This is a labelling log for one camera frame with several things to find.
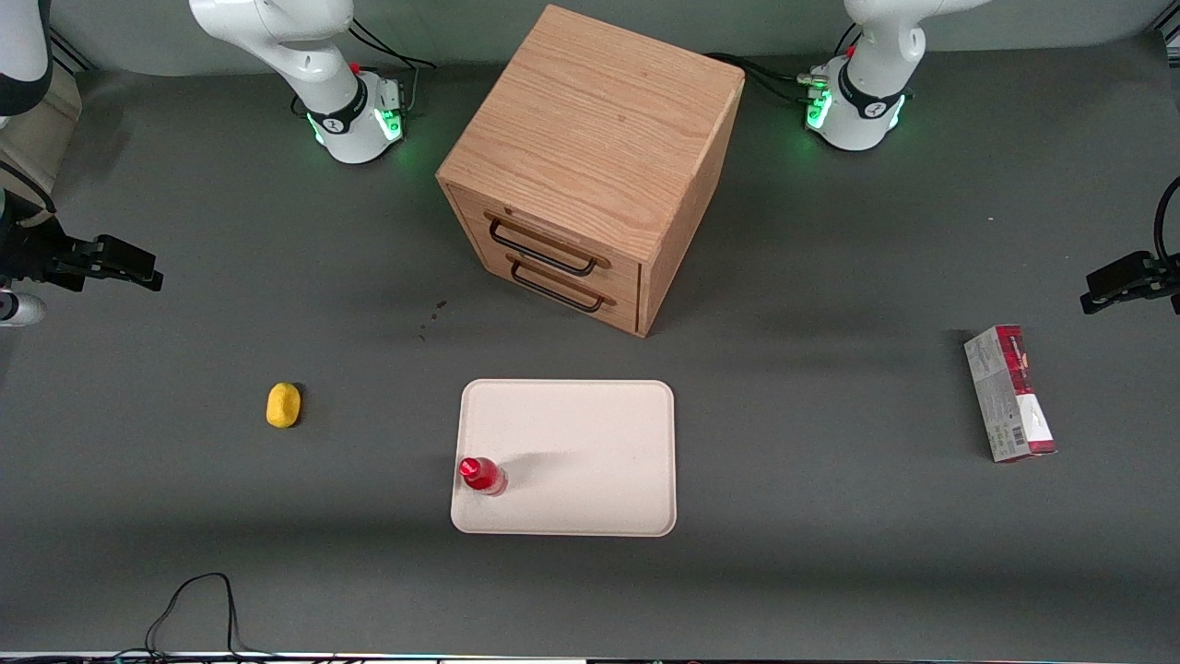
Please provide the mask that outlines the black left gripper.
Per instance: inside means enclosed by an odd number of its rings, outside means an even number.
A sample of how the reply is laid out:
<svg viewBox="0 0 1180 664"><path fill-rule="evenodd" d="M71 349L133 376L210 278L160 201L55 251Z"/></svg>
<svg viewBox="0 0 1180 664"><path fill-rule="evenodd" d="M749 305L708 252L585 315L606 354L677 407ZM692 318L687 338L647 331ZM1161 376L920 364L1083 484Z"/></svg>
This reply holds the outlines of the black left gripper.
<svg viewBox="0 0 1180 664"><path fill-rule="evenodd" d="M1080 307L1086 315L1130 300L1163 298L1171 302L1175 314L1180 314L1176 254L1159 259L1147 251L1127 254L1094 270L1086 282L1087 291L1080 295Z"/></svg>

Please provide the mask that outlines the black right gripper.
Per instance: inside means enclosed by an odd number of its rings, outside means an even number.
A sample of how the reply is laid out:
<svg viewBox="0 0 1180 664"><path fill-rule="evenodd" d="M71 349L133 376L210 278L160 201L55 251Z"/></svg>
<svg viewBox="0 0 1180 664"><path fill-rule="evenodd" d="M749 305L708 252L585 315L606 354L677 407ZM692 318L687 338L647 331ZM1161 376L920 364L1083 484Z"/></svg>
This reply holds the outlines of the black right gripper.
<svg viewBox="0 0 1180 664"><path fill-rule="evenodd" d="M163 290L163 272L132 272L116 268L155 268L156 257L144 249L100 235L94 239L97 259L101 267L88 270L90 280L119 280L140 285L148 291ZM80 239L71 238L58 219L47 219L34 226L21 226L17 222L4 222L1 243L1 274L4 281L32 280L51 283L60 289L84 289L85 278L59 272L55 261L76 252Z"/></svg>

